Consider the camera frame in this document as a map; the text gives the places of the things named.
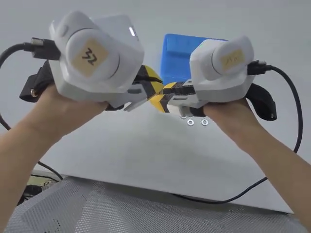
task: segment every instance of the perforated metal sheet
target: perforated metal sheet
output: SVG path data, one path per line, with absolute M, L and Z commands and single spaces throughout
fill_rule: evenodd
M 6 233 L 306 233 L 286 214 L 67 178 L 20 205 Z

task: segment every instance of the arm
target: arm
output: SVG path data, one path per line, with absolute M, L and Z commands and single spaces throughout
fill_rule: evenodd
M 50 86 L 33 110 L 0 137 L 0 232 L 3 232 L 40 158 L 63 136 L 106 109 L 107 103 L 75 102 Z
M 268 177 L 309 231 L 311 230 L 311 165 L 263 129 L 242 136 L 240 148 Z
M 311 231 L 311 165 L 265 131 L 244 101 L 207 105 L 205 114 L 255 160 Z
M 21 123 L 0 138 L 0 232 L 14 211 L 35 164 L 56 141 Z

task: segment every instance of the beige label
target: beige label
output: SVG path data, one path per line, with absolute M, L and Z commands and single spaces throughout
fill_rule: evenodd
M 90 77 L 107 56 L 107 50 L 92 38 L 84 44 L 84 47 L 71 61 L 71 64 L 84 76 Z
M 230 54 L 221 57 L 220 62 L 222 63 L 224 71 L 229 70 L 230 68 L 245 62 L 244 53 L 241 49 L 234 50 Z

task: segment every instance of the blue box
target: blue box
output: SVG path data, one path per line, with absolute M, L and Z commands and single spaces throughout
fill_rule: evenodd
M 213 38 L 178 34 L 165 35 L 160 71 L 164 84 L 182 82 L 190 78 L 190 55 L 206 39 Z

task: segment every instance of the white backdrop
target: white backdrop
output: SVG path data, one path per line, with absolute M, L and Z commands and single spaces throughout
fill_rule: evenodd
M 310 9 L 310 0 L 10 0 L 0 8 L 0 50 L 31 37 L 49 38 L 51 21 L 71 10 L 90 17 L 127 13 L 145 47 L 144 63 L 157 71 L 166 33 L 221 39 L 245 34 L 257 59 L 283 69 L 294 81 L 305 119 L 299 154 L 311 162 Z M 0 70 L 0 111 L 11 125 L 31 109 L 32 104 L 18 96 L 26 78 L 42 64 L 19 52 Z M 263 125 L 293 148 L 297 117 L 287 84 L 270 72 L 258 76 L 256 83 L 268 89 L 277 104 L 278 120 Z M 62 174 L 214 200 L 230 198 L 263 177 L 252 159 L 213 122 L 203 127 L 197 120 L 189 127 L 150 104 L 129 114 L 96 117 L 66 136 L 42 161 Z M 269 182 L 236 203 L 290 212 Z

